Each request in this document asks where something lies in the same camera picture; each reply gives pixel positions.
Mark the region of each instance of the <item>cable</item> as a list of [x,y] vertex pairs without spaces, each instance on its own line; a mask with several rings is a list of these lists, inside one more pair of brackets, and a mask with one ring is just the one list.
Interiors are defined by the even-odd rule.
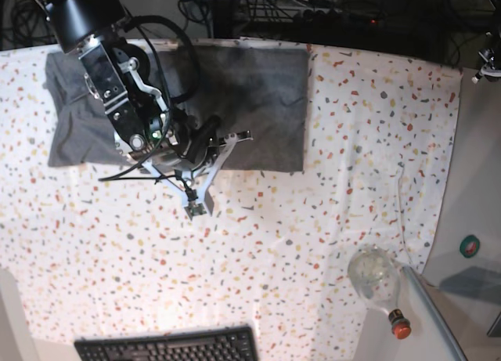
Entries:
[[180,175],[160,175],[159,177],[122,177],[119,179],[115,179],[114,181],[155,181],[155,185],[163,180],[169,179],[177,179],[182,183],[186,190],[190,190],[191,188],[188,185],[188,182],[181,177]]
[[[188,7],[187,3],[193,2],[199,9],[201,18],[194,16]],[[178,10],[185,17],[186,23],[193,22],[196,24],[203,24],[207,29],[207,37],[212,38],[211,23],[209,21],[209,5],[205,0],[178,0]]]
[[[127,12],[127,14],[129,15],[129,17],[131,18],[131,21],[132,21],[134,19],[134,17],[132,16],[131,12],[126,7],[124,7],[124,9],[125,9],[125,11]],[[146,34],[144,33],[144,31],[142,30],[141,25],[137,24],[135,26],[135,28],[141,34],[142,38],[145,39],[146,44],[148,44],[148,46],[151,49],[151,52],[153,54],[153,58],[155,59],[155,64],[157,65],[158,78],[160,79],[160,85],[162,86],[162,90],[163,90],[162,92],[164,94],[165,99],[167,100],[167,106],[168,106],[168,108],[170,110],[173,107],[174,100],[171,98],[171,93],[169,91],[169,87],[168,87],[167,81],[165,80],[164,71],[162,70],[162,64],[160,63],[160,58],[158,57],[157,50],[155,49],[155,47],[153,46],[153,44],[151,43],[151,41],[148,39],[148,37],[146,36]]]
[[[130,11],[128,11],[127,8],[124,8],[124,9],[127,12],[127,14],[130,17],[132,17]],[[152,50],[153,58],[155,59],[155,63],[157,64],[158,73],[160,75],[160,83],[161,83],[162,90],[163,90],[162,92],[164,94],[164,97],[166,99],[166,103],[167,103],[167,106],[169,109],[168,119],[166,120],[166,122],[164,124],[164,128],[162,130],[162,136],[160,137],[157,144],[155,144],[155,146],[153,147],[153,149],[149,153],[147,153],[143,158],[141,158],[136,164],[132,165],[130,168],[128,168],[128,169],[126,169],[126,170],[124,170],[116,175],[112,175],[110,177],[99,179],[100,182],[117,181],[118,179],[121,179],[124,175],[127,175],[131,171],[134,171],[135,169],[141,168],[142,165],[155,154],[155,152],[158,150],[158,148],[160,148],[160,145],[165,140],[167,133],[168,133],[168,130],[169,130],[169,127],[171,126],[173,101],[172,101],[171,94],[170,94],[168,86],[167,86],[167,82],[166,82],[165,77],[164,77],[164,72],[162,71],[162,66],[160,63],[160,59],[158,57],[157,50],[155,49],[155,47],[153,46],[151,41],[148,39],[148,37],[146,36],[146,34],[144,33],[144,31],[142,30],[140,25],[138,24],[135,27],[137,28],[139,33],[142,35],[142,37],[145,39],[146,43],[148,44],[148,46]]]
[[[172,22],[169,19],[164,18],[162,16],[134,16],[134,17],[132,17],[131,13],[128,11],[127,8],[125,8],[125,11],[131,17],[131,19],[128,21],[127,25],[124,26],[124,31],[129,32],[133,28],[136,28],[139,31],[139,33],[142,35],[142,37],[145,39],[146,43],[148,44],[148,46],[150,47],[150,49],[153,53],[153,58],[155,59],[155,63],[157,65],[158,72],[160,75],[160,83],[162,85],[162,89],[163,89],[163,92],[165,94],[166,102],[167,102],[168,108],[169,108],[168,119],[164,124],[164,129],[162,130],[162,136],[160,137],[157,144],[153,147],[153,149],[149,153],[147,153],[136,164],[132,165],[130,168],[126,169],[125,171],[118,173],[116,175],[112,175],[110,177],[106,177],[104,179],[99,179],[100,182],[117,181],[118,179],[121,179],[124,175],[127,175],[131,171],[134,171],[137,168],[141,168],[142,165],[155,154],[155,152],[158,150],[158,148],[160,148],[161,143],[164,140],[166,140],[168,129],[169,129],[170,124],[171,124],[174,104],[176,103],[176,101],[177,101],[177,103],[182,103],[182,102],[186,101],[186,99],[189,99],[194,94],[194,92],[198,89],[198,85],[200,83],[200,75],[201,75],[200,61],[198,60],[198,56],[196,55],[193,44],[189,40],[186,33],[177,24],[175,24],[174,22]],[[151,43],[151,41],[148,39],[148,37],[146,36],[146,34],[144,33],[144,31],[141,28],[141,25],[145,24],[145,23],[158,23],[158,24],[162,24],[165,27],[169,28],[171,31],[176,33],[176,35],[179,37],[179,39],[183,42],[183,44],[188,49],[188,54],[193,62],[193,66],[195,67],[195,70],[196,70],[197,80],[196,80],[195,84],[191,86],[190,90],[187,93],[180,95],[180,96],[177,96],[176,98],[171,98],[171,94],[168,90],[168,85],[167,85],[167,82],[165,80],[164,72],[162,70],[162,66],[160,63],[160,58],[158,57],[157,50],[155,49],[155,47],[153,46],[153,44]]]
[[410,6],[412,5],[413,2],[414,2],[414,0],[407,0],[407,2],[405,3],[405,7],[402,9],[401,12],[390,14],[388,16],[401,16],[403,14],[407,14],[407,12],[409,11]]
[[462,16],[457,12],[457,10],[454,9],[454,7],[452,7],[451,0],[443,0],[442,9],[445,11],[444,14],[445,17],[448,18],[449,20],[452,17],[452,22],[455,25],[461,27],[463,31],[482,33],[488,30],[488,26],[485,27],[472,26],[467,21],[465,21],[465,19],[462,18]]
[[[14,0],[10,11],[12,29],[2,29],[2,36],[12,42],[14,48],[54,44],[56,40],[45,18],[44,11],[35,0]],[[40,30],[45,30],[46,34],[35,34]],[[7,31],[12,34],[11,38],[5,36]]]
[[275,10],[278,12],[280,11],[283,15],[285,15],[287,17],[287,19],[291,19],[293,20],[294,18],[292,16],[290,16],[287,12],[285,12],[283,9],[281,9],[277,4],[276,2],[273,3],[271,2],[270,0],[265,0],[269,5],[273,6],[275,8]]
[[[470,38],[467,38],[465,39],[461,44],[457,44],[456,40],[453,40],[453,44],[456,46],[456,50],[454,52],[452,52],[452,54],[450,55],[449,59],[447,60],[448,63],[451,64],[451,66],[457,66],[460,61],[461,61],[461,54],[460,54],[460,51],[461,51],[461,48],[466,45],[467,43],[469,42],[472,42],[473,40],[476,40],[477,38],[480,38],[481,36],[485,36],[484,34],[476,34],[475,36],[472,36]],[[456,55],[456,53],[458,53],[458,59],[456,60],[456,62],[454,64],[452,64],[452,58]]]
[[183,93],[182,95],[172,97],[172,102],[174,104],[180,104],[184,103],[185,101],[191,99],[194,95],[195,92],[197,91],[199,85],[200,85],[200,77],[202,74],[202,67],[200,65],[200,61],[198,60],[198,55],[196,54],[195,47],[193,46],[191,40],[189,39],[188,35],[181,29],[180,26],[178,26],[176,23],[172,22],[171,20],[164,18],[163,16],[134,16],[128,23],[127,25],[124,26],[124,31],[129,32],[133,28],[136,28],[137,26],[141,26],[142,24],[162,24],[171,31],[173,31],[179,40],[181,40],[182,44],[186,47],[186,51],[188,52],[188,56],[192,62],[193,69],[195,70],[195,81],[191,84],[191,86],[188,88],[188,90]]

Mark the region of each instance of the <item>black keyboard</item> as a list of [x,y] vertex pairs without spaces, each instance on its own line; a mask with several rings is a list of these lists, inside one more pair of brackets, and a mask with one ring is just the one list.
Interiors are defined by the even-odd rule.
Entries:
[[250,327],[159,338],[76,341],[82,361],[258,361]]

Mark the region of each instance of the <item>gray cloth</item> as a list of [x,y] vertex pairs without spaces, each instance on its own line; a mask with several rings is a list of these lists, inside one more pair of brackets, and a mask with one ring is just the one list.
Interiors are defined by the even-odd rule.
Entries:
[[[197,47],[202,79],[196,95],[182,104],[200,122],[217,114],[219,136],[251,130],[254,141],[236,146],[224,169],[302,171],[308,104],[308,54],[302,50]],[[188,88],[191,63],[182,50],[160,52],[173,96]],[[49,166],[92,162],[126,164],[114,147],[113,127],[103,104],[88,94],[84,69],[75,56],[49,54],[47,88],[59,122]],[[152,61],[150,80],[158,85]]]

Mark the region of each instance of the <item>clear plastic bottle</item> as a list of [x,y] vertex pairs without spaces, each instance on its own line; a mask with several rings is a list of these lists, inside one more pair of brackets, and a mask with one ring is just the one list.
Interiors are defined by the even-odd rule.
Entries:
[[400,274],[395,260],[378,247],[361,247],[351,257],[348,276],[366,305],[387,315],[393,335],[400,340],[407,338],[411,328],[398,308]]

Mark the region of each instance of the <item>white speckled tablecloth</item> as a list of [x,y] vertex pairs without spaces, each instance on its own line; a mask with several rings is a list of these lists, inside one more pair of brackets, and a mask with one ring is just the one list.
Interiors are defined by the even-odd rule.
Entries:
[[48,168],[57,120],[44,68],[56,48],[0,55],[0,266],[17,278],[36,338],[248,323],[261,360],[353,356],[366,310],[348,260],[358,245],[375,243],[423,269],[461,74],[306,48],[304,173],[224,171],[211,188],[214,217],[193,222],[160,185],[97,181],[118,167]]

